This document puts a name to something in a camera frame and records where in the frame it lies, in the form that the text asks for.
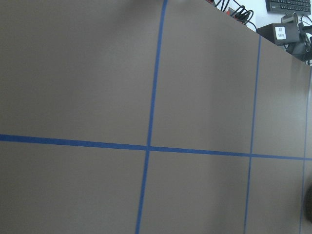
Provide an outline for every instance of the blue tape line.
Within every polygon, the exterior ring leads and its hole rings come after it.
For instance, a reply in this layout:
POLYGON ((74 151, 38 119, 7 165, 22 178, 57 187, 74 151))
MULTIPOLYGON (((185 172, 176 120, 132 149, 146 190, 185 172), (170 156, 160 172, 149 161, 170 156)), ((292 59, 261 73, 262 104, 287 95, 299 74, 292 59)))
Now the blue tape line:
MULTIPOLYGON (((311 89, 311 80, 312 80, 312 68, 310 68, 310 80, 309 80, 307 107, 306 107, 306 128, 305 128, 305 133, 304 133, 304 155, 303 155, 304 159, 306 159, 306 157, 307 157, 307 133, 308 133, 308 117, 309 117, 308 111, 309 111, 309 97, 310 97, 310 89, 311 89)), ((305 169, 306 169, 306 161, 303 160, 299 234, 301 234, 301 228, 302 228, 302 217, 303 217, 303 206, 304 206, 304 184, 305 184, 304 174, 305 174, 305 169)))
POLYGON ((249 187, 250 187, 250 171, 252 167, 252 158, 249 158, 248 166, 248 179, 247 179, 247 194, 246 194, 246 204, 245 204, 245 217, 244 217, 244 234, 246 233, 247 227, 247 217, 248 217, 248 203, 249 203, 249 187))
POLYGON ((143 211, 143 203, 144 203, 144 196, 145 196, 145 186, 146 186, 147 170, 148 170, 149 160, 150 160, 150 151, 147 150, 146 153, 145 153, 144 168, 143 168, 143 178, 142 178, 141 194, 140 194, 140 202, 139 202, 139 205, 138 205, 138 212, 137 212, 136 234, 140 233, 141 220, 142 220, 142 211, 143 211))
POLYGON ((250 141, 250 158, 248 166, 248 179, 247 179, 247 191, 246 191, 246 204, 245 204, 245 216, 244 216, 244 234, 246 233, 247 228, 247 219, 248 219, 248 205, 249 205, 249 190, 250 190, 250 172, 252 166, 252 154, 254 149, 254 125, 255 125, 255 113, 257 105, 257 92, 258 92, 258 78, 259 78, 259 65, 261 57, 261 36, 259 35, 259 44, 258 44, 258 56, 257 56, 257 68, 255 73, 255 85, 254 85, 254 97, 253 97, 253 121, 252 121, 252 134, 250 141))
POLYGON ((147 145, 150 146, 152 142, 152 131, 153 131, 153 123, 154 123, 154 111, 155 111, 155 100, 156 100, 156 90, 157 90, 157 80, 158 80, 158 69, 159 69, 159 61, 160 61, 160 52, 161 52, 161 43, 162 43, 162 32, 164 27, 164 20, 166 14, 168 0, 164 0, 161 16, 160 16, 160 24, 158 31, 158 41, 157 41, 157 51, 156 51, 156 59, 155 59, 155 67, 154 67, 154 79, 153 79, 153 90, 152 90, 152 99, 151 99, 151 109, 150 109, 150 121, 148 126, 148 136, 147 136, 147 145))
POLYGON ((128 145, 105 142, 94 142, 84 140, 67 140, 57 138, 44 138, 35 136, 13 136, 0 134, 0 141, 21 142, 21 143, 35 143, 48 145, 67 145, 93 148, 107 148, 107 149, 122 149, 122 150, 148 150, 147 146, 142 145, 128 145))
POLYGON ((259 35, 257 69, 256 69, 256 74, 255 74, 255 86, 254 86, 254 97, 253 97, 253 121, 252 121, 252 135, 251 135, 251 142, 250 142, 251 154, 253 153, 253 149, 254 149, 254 124, 255 124, 255 112, 256 112, 256 105, 257 105, 260 56, 261 56, 261 36, 259 35))
MULTIPOLYGON (((152 89, 152 98, 151 98, 150 120, 149 120, 149 126, 148 126, 148 134, 147 134, 147 146, 151 146, 151 142, 152 142, 152 131, 153 131, 153 123, 154 123, 154 111, 155 111, 158 69, 159 69, 160 52, 161 52, 162 32, 163 32, 163 27, 164 27, 164 20, 165 20, 167 3, 168 3, 168 0, 164 0, 164 2, 162 4, 160 23, 159 23, 159 31, 158 31, 158 39, 157 39, 157 51, 156 51, 156 59, 155 59, 155 67, 154 67, 153 89, 152 89)), ((150 159, 150 151, 147 150, 146 154, 145 154, 145 160, 144 160, 144 169, 143 169, 143 178, 142 178, 142 185, 141 185, 140 201, 139 201, 137 219, 136 219, 136 234, 140 233, 149 159, 150 159)))
POLYGON ((168 152, 168 153, 312 161, 312 158, 294 157, 294 156, 258 155, 258 154, 213 151, 213 150, 197 150, 197 149, 172 148, 172 147, 161 147, 161 146, 116 144, 116 143, 94 142, 94 141, 84 141, 84 140, 67 140, 67 139, 57 139, 57 138, 45 138, 45 137, 35 137, 35 136, 15 136, 15 135, 4 135, 4 134, 0 134, 0 141, 92 147, 92 148, 104 148, 104 149, 138 150, 138 151, 150 151, 150 152, 168 152))

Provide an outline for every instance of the cable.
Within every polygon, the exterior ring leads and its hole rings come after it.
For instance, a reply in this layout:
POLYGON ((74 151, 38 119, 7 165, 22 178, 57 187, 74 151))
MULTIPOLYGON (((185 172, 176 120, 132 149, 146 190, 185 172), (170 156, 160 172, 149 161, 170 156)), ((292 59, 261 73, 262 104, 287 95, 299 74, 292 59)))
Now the cable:
POLYGON ((222 5, 221 5, 221 9, 220 9, 220 11, 222 11, 222 9, 223 9, 223 6, 224 6, 224 1, 225 1, 225 0, 222 0, 222 5))
POLYGON ((215 6, 217 7, 217 6, 220 4, 221 1, 222 1, 222 0, 220 0, 215 6))
POLYGON ((309 23, 307 23, 307 22, 301 20, 301 23, 302 23, 302 22, 306 23, 306 24, 309 25, 309 26, 312 26, 312 24, 309 24, 309 23))
POLYGON ((233 0, 237 5, 239 5, 240 6, 240 4, 237 2, 237 1, 235 1, 235 0, 233 0))
POLYGON ((257 27, 255 26, 255 24, 254 24, 253 22, 248 21, 248 23, 250 23, 251 25, 253 25, 253 26, 254 26, 254 28, 255 28, 255 32, 257 32, 257 31, 258 31, 257 27))
POLYGON ((249 18, 249 20, 247 20, 245 23, 244 23, 244 25, 246 25, 248 22, 250 22, 250 20, 253 18, 253 16, 254 16, 254 11, 253 10, 249 10, 249 11, 247 11, 247 12, 251 12, 251 16, 250 16, 250 18, 249 18))
POLYGON ((249 12, 247 12, 246 11, 246 9, 245 9, 245 6, 243 6, 244 7, 244 9, 242 9, 240 12, 238 12, 237 14, 235 14, 235 19, 237 20, 237 21, 240 21, 241 23, 244 23, 245 22, 245 19, 246 18, 248 18, 248 16, 249 16, 249 12))
POLYGON ((303 17, 307 17, 307 18, 310 20, 310 22, 312 23, 312 20, 311 20, 310 17, 307 16, 307 15, 303 15, 303 16, 300 18, 300 22, 303 22, 303 21, 302 21, 302 18, 303 18, 303 17))
POLYGON ((245 10, 245 6, 239 6, 239 8, 237 8, 230 16, 232 17, 233 15, 235 15, 235 13, 238 12, 240 8, 242 8, 242 10, 245 10))
POLYGON ((226 3, 226 5, 225 5, 225 7, 224 7, 224 9, 223 9, 223 12, 225 12, 225 10, 226 10, 226 8, 228 7, 229 3, 230 3, 230 0, 228 0, 228 2, 226 3))

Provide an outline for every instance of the white sticker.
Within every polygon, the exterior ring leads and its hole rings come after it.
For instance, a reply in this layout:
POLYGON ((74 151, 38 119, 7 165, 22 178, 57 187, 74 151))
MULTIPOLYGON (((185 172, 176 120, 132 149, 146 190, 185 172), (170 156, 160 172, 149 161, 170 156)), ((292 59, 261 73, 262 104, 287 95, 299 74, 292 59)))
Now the white sticker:
POLYGON ((275 27, 276 39, 286 39, 285 27, 275 27))

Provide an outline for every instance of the gray floor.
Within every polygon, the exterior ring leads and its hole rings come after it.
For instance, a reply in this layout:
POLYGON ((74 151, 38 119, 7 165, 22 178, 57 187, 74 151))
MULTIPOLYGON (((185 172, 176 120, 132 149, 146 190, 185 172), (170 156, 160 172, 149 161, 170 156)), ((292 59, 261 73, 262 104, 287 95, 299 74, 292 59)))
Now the gray floor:
POLYGON ((312 232, 310 67, 204 0, 0 9, 0 233, 312 232))

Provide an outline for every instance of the barcode sticker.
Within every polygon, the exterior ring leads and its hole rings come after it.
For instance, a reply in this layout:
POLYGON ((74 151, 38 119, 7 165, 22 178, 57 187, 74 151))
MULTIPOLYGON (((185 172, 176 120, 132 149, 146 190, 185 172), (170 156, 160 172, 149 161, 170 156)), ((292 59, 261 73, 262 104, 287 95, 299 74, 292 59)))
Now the barcode sticker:
POLYGON ((284 40, 286 39, 285 27, 275 27, 276 39, 284 40))

